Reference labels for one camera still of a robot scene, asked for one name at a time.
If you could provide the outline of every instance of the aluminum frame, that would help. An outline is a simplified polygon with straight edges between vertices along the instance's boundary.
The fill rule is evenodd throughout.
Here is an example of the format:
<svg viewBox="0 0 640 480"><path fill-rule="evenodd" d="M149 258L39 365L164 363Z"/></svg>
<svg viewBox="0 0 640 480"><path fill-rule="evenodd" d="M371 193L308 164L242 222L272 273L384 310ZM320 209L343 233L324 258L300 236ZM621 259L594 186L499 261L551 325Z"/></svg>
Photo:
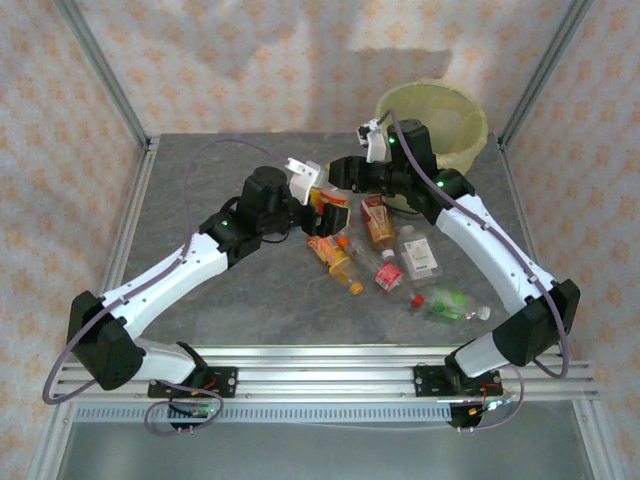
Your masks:
<svg viewBox="0 0 640 480"><path fill-rule="evenodd" d="M107 58L102 52L98 41L93 35L91 28L84 19L80 7L75 0L55 0L55 4L67 22L69 29L76 37L93 70L98 75L98 78L100 78L111 100L113 100L120 115L122 115L122 119L127 124L131 136L138 144L138 148L143 150L148 144L147 134L138 119L138 115L131 106L131 103L129 103L127 94L124 92Z"/></svg>
<svg viewBox="0 0 640 480"><path fill-rule="evenodd" d="M582 24L582 20L592 3L593 0L574 0L569 6L558 30L551 39L544 55L542 55L511 117L507 121L502 134L498 137L498 143L502 148L509 148L509 145L517 136L520 127L533 109L538 96L551 77L556 65L560 62L562 55Z"/></svg>
<svg viewBox="0 0 640 480"><path fill-rule="evenodd" d="M456 347L419 346L250 346L200 347L198 354L209 365L238 367L233 402L424 402L416 397L412 368L417 364L443 365ZM562 363L555 349L541 357L551 368ZM521 368L531 401L599 399L589 362L571 363L565 380L554 380L530 364ZM505 368L502 381L518 392L515 373ZM91 379L80 363L67 363L54 392L67 394ZM93 386L79 395L79 402L146 401L147 381L132 380L105 392ZM434 397L428 400L455 403L471 397Z"/></svg>

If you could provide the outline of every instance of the metal extrusion bar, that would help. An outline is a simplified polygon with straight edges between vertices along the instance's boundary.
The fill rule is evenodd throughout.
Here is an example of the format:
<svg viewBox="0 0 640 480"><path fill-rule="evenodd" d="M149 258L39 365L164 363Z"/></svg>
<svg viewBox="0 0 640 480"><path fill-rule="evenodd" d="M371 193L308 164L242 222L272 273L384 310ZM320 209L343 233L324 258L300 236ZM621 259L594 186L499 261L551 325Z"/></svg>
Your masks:
<svg viewBox="0 0 640 480"><path fill-rule="evenodd" d="M197 352L209 364L239 368L236 398L228 403L419 403L412 368L419 364L442 365L454 347L334 346L334 347L202 347ZM562 359L557 349L541 357L551 368ZM589 362L572 362L568 378L547 377L534 365L521 369L531 401L598 399ZM514 372L504 369L502 381L517 392ZM67 363L55 386L56 394L69 393L90 379L79 363ZM148 402L148 383L131 381L117 390L94 386L78 397L81 402ZM461 397L429 398L460 402Z"/></svg>
<svg viewBox="0 0 640 480"><path fill-rule="evenodd" d="M142 423L150 403L86 403L78 405L75 423ZM211 405L216 410L215 402ZM149 421L189 423L193 419L167 408L155 408ZM217 423L358 423L448 422L447 404L398 403L225 403Z"/></svg>
<svg viewBox="0 0 640 480"><path fill-rule="evenodd" d="M117 240L114 243L109 258L109 268L102 281L100 291L114 288L118 286L122 280L126 265L125 259L127 258L133 240L138 216L140 215L140 208L142 207L142 200L144 199L149 176L151 175L151 167L155 160L157 145L158 140L151 139L149 146L145 147L142 158L139 161L138 170L128 195L127 206L118 229ZM55 407L49 423L43 429L43 434L36 447L27 479L48 480L57 476L67 438L71 431L76 406L77 403L68 402Z"/></svg>
<svg viewBox="0 0 640 480"><path fill-rule="evenodd" d="M554 68L560 61L562 54L571 42L573 35L582 23L593 0L574 0L555 33L551 43L547 47L540 63L529 80L522 97L518 101L509 121L507 122L498 142L504 148L508 148L516 137L528 113L533 108L536 99L551 76Z"/></svg>
<svg viewBox="0 0 640 480"><path fill-rule="evenodd" d="M520 220L520 227L522 227L522 232L524 233L524 241L527 244L527 252L529 253L531 259L539 264L540 261L538 259L538 253L536 252L533 237L531 236L531 229L529 228L529 224L527 223L527 217L524 214L522 201L520 200L520 195L518 194L518 189L516 188L516 182L513 177L513 172L511 171L511 166L509 165L509 159L507 158L507 152L504 148L499 148L499 150L500 162L502 163L505 175L507 176L507 182L509 183L509 189L511 190L513 203L515 204L516 212L518 213L518 219Z"/></svg>
<svg viewBox="0 0 640 480"><path fill-rule="evenodd" d="M573 407L594 478L625 478L602 402L574 401Z"/></svg>
<svg viewBox="0 0 640 480"><path fill-rule="evenodd" d="M147 135L144 128L109 66L109 62L91 32L78 4L75 0L55 0L55 4L122 115L138 147L142 150L147 145Z"/></svg>
<svg viewBox="0 0 640 480"><path fill-rule="evenodd" d="M133 184L131 185L127 206L125 207L125 211L122 215L118 234L116 236L117 240L113 245L113 249L109 257L107 273L105 274L100 286L100 292L106 292L116 288L122 282L124 270L127 266L127 258L129 257L129 250L131 249L131 243L133 242L133 236L138 224L138 217L140 216L140 210L142 209L142 203L147 191L147 185L151 176L151 170L153 169L157 150L158 139L151 138L149 146L145 149L142 159L139 162L138 170L134 177Z"/></svg>

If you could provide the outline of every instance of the floral wallpaper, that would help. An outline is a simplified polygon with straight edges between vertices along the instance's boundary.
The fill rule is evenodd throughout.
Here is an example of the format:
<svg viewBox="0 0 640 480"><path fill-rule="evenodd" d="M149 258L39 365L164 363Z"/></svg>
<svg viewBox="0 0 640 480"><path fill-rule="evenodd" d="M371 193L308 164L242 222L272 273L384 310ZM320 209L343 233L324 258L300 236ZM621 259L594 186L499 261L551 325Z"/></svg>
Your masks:
<svg viewBox="0 0 640 480"><path fill-rule="evenodd" d="M640 3L598 1L509 150L543 263L582 302L619 452L640 472Z"/></svg>
<svg viewBox="0 0 640 480"><path fill-rule="evenodd" d="M393 86L464 85L501 131L570 0L81 0L147 131L351 131Z"/></svg>
<svg viewBox="0 0 640 480"><path fill-rule="evenodd" d="M96 289L139 158L53 1L0 0L0 464L26 474L69 307Z"/></svg>

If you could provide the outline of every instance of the red bottle label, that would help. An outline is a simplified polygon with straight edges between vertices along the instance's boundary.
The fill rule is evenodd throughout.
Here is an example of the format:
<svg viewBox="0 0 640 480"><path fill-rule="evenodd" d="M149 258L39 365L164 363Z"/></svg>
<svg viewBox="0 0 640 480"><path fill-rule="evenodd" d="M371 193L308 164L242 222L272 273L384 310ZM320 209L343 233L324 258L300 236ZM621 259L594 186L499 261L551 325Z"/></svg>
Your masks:
<svg viewBox="0 0 640 480"><path fill-rule="evenodd" d="M376 274L375 281L386 292L395 287L402 278L402 270L396 267L393 263L385 263L378 273Z"/></svg>

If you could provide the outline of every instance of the orange juice bottle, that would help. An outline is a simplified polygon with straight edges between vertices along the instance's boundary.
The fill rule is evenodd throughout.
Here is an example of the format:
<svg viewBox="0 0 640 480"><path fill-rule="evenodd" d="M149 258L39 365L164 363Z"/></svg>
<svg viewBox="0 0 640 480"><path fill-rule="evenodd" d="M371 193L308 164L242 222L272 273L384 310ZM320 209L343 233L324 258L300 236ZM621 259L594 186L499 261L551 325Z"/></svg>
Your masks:
<svg viewBox="0 0 640 480"><path fill-rule="evenodd" d="M362 199L360 204L362 218L367 224L367 231L373 248L385 256L393 257L393 245L396 243L396 232L389 209L382 200L382 195L370 195Z"/></svg>
<svg viewBox="0 0 640 480"><path fill-rule="evenodd" d="M338 246L332 236L307 237L307 244L328 267L329 274L342 285L349 287L353 295L362 292L362 283L357 279L351 260Z"/></svg>

